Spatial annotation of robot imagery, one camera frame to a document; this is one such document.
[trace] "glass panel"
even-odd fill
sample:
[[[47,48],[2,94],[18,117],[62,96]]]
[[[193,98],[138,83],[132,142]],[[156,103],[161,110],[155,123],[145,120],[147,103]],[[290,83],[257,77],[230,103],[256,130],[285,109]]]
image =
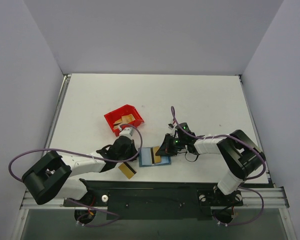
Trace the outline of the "glass panel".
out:
[[[236,210],[236,221],[247,221],[259,209]],[[93,224],[106,221],[97,213]],[[119,220],[105,227],[76,226],[74,210],[29,210],[22,240],[286,240],[278,209],[265,209],[263,215],[247,225],[217,226],[214,220]]]

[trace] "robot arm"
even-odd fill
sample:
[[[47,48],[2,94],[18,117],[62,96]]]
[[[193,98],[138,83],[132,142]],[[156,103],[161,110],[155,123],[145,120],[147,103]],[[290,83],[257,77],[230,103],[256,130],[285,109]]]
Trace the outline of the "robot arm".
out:
[[[113,145],[97,150],[91,154],[91,158],[61,156],[56,151],[49,151],[25,172],[21,180],[38,205],[45,204],[56,196],[79,200],[85,195],[87,189],[80,180],[70,177],[84,173],[102,173],[113,169],[117,164],[95,157],[122,161],[136,155],[138,151],[132,140],[133,131],[132,127],[126,127],[120,132],[119,138]]]
[[[187,149],[189,153],[197,156],[201,154],[221,154],[229,170],[224,178],[219,181],[217,188],[225,196],[236,191],[239,185],[262,164],[249,148],[231,138],[207,137],[204,139],[195,139],[188,135],[196,136],[194,132],[190,131],[186,122],[181,123],[180,127],[170,125],[172,132],[165,135],[164,141],[156,152],[156,155],[175,156],[182,149]],[[230,136],[243,141],[265,159],[264,153],[242,130],[236,130]]]

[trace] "white table surface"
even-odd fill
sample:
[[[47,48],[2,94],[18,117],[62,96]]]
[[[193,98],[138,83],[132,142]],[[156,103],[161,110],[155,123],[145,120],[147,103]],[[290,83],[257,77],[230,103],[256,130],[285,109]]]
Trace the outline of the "white table surface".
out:
[[[187,122],[196,135],[229,134],[243,130],[257,143],[247,104],[237,76],[72,74],[50,144],[51,148],[89,154],[116,137],[104,114],[125,104],[135,106],[145,121],[138,127],[144,147],[160,146],[170,130],[173,105],[177,120]],[[134,134],[136,147],[139,136]],[[228,167],[221,155],[200,155],[188,162],[184,154],[171,158],[171,165],[139,167],[130,180],[116,168],[85,173],[74,178],[100,181],[217,183]],[[262,167],[251,174],[256,175]],[[267,175],[247,183],[267,184]]]

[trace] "wire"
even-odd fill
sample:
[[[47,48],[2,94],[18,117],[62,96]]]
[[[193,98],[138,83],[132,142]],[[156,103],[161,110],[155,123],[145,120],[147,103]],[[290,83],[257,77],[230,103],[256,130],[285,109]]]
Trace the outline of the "wire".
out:
[[[219,213],[221,213],[221,212],[223,212],[223,211],[225,211],[225,210],[227,210],[228,208],[233,208],[235,205],[238,205],[239,203],[240,203],[240,201],[237,201],[235,203],[232,203],[232,204],[226,206],[225,208],[217,211],[216,215],[219,214]]]
[[[118,221],[121,218],[120,215],[118,215],[118,214],[116,214],[114,212],[103,210],[103,209],[99,209],[99,208],[96,208],[96,207],[93,207],[93,206],[88,206],[88,205],[85,205],[85,204],[83,204],[81,202],[75,201],[75,200],[73,200],[71,198],[67,198],[66,201],[69,201],[69,202],[71,202],[73,204],[76,204],[76,205],[79,205],[79,206],[82,206],[82,207],[85,207],[85,208],[88,208],[88,209],[96,210],[97,212],[101,212],[101,213],[104,213],[104,214],[109,214],[109,215],[116,216],[115,219],[113,219],[111,221],[107,221],[105,223],[101,223],[101,224],[95,224],[95,225],[93,225],[93,224],[83,224],[83,226],[88,227],[88,228],[104,227],[104,226],[107,226],[109,224],[112,224],[112,223]],[[84,216],[87,216],[89,214],[90,213],[85,213],[85,214],[79,216],[77,218],[77,221],[80,221],[81,218],[83,218]]]
[[[261,210],[260,210],[260,212],[259,212],[255,217],[251,218],[251,219],[248,220],[248,221],[235,222],[235,223],[229,223],[229,224],[226,224],[226,223],[224,223],[224,222],[220,222],[220,221],[216,218],[216,215],[213,214],[214,219],[217,220],[218,223],[220,223],[221,225],[224,225],[224,226],[239,226],[239,225],[250,224],[250,223],[252,223],[253,221],[255,221],[255,220],[257,220],[258,218],[260,218],[260,216],[261,216],[262,213],[264,212],[264,209],[265,209],[265,201],[264,201],[264,198],[261,196],[261,194],[260,194],[258,191],[253,190],[253,189],[251,189],[251,188],[242,187],[242,186],[240,186],[239,188],[240,188],[240,189],[243,189],[243,190],[251,191],[251,192],[254,192],[254,193],[258,194],[259,197],[260,197],[260,199],[261,199]]]
[[[197,160],[198,160],[198,158],[199,158],[199,155],[196,155],[196,157],[195,157],[195,160],[193,160],[193,161],[190,161],[190,160],[187,158],[187,153],[188,153],[188,152],[185,152],[185,154],[184,154],[184,158],[185,158],[185,160],[187,160],[188,162],[190,162],[190,163],[194,163],[195,161],[197,161]]]
[[[21,178],[17,177],[13,172],[12,172],[12,164],[14,163],[15,160],[17,160],[18,158],[21,158],[25,155],[28,155],[28,154],[32,154],[32,153],[36,153],[36,152],[45,152],[45,151],[57,151],[57,152],[61,152],[61,153],[66,153],[66,154],[71,154],[71,155],[77,155],[77,156],[81,156],[81,157],[85,157],[85,158],[90,158],[90,159],[98,159],[98,160],[102,160],[102,161],[105,161],[105,162],[111,162],[111,163],[124,163],[124,162],[129,162],[131,160],[133,160],[134,158],[136,158],[140,151],[141,151],[141,148],[142,148],[142,145],[143,145],[143,139],[142,139],[142,136],[141,136],[141,133],[140,131],[133,125],[131,124],[122,124],[121,127],[123,126],[129,126],[131,128],[134,128],[136,130],[136,132],[139,134],[139,137],[140,137],[140,147],[138,149],[138,151],[136,152],[135,155],[133,155],[132,157],[126,159],[126,160],[111,160],[111,159],[106,159],[106,158],[102,158],[102,157],[97,157],[97,156],[92,156],[92,155],[87,155],[87,154],[83,154],[83,153],[79,153],[79,152],[74,152],[74,151],[68,151],[68,150],[63,150],[63,149],[58,149],[58,148],[39,148],[39,149],[34,149],[34,150],[30,150],[30,151],[26,151],[26,152],[23,152],[17,156],[15,156],[9,163],[9,166],[8,166],[8,169],[9,169],[9,173],[10,175],[16,179],[17,181],[19,182],[22,182]]]
[[[95,203],[96,197],[93,197],[92,203],[90,204],[90,207]],[[94,215],[93,212],[90,211],[90,208],[88,208],[88,213],[91,214],[92,216]]]
[[[262,166],[263,166],[263,169],[262,169],[262,171],[259,174],[255,175],[255,176],[247,177],[246,180],[257,179],[257,178],[261,177],[266,172],[266,162],[265,162],[265,160],[262,158],[262,156],[253,147],[249,146],[244,141],[241,141],[240,139],[238,139],[238,138],[236,138],[234,136],[226,135],[226,134],[220,134],[220,135],[216,135],[216,136],[205,136],[205,137],[191,135],[190,133],[186,132],[180,126],[179,122],[177,121],[177,119],[176,119],[176,111],[175,111],[175,107],[174,106],[171,106],[171,113],[172,113],[172,117],[173,117],[173,120],[175,121],[176,125],[185,134],[187,134],[188,136],[190,136],[190,137],[192,137],[194,139],[229,138],[229,139],[235,140],[237,143],[239,143],[239,144],[243,145],[244,147],[248,148],[249,150],[251,150],[260,159],[260,161],[262,163]]]

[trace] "red plastic tray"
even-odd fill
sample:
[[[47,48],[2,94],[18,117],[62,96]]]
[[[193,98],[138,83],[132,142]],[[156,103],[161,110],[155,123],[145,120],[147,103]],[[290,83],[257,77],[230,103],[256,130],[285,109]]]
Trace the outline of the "red plastic tray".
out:
[[[138,113],[138,111],[136,110],[136,108],[134,106],[131,105],[124,105],[122,107],[119,107],[116,110],[113,110],[107,114],[104,115],[105,120],[107,121],[107,123],[109,124],[112,132],[114,132],[114,134],[118,137],[120,130],[119,129],[114,129],[114,123],[115,121],[119,120],[122,116],[126,116],[132,114],[135,118],[134,121],[130,122],[129,124],[138,127],[140,124],[144,123],[145,121],[142,119],[142,117],[140,116],[140,114]]]

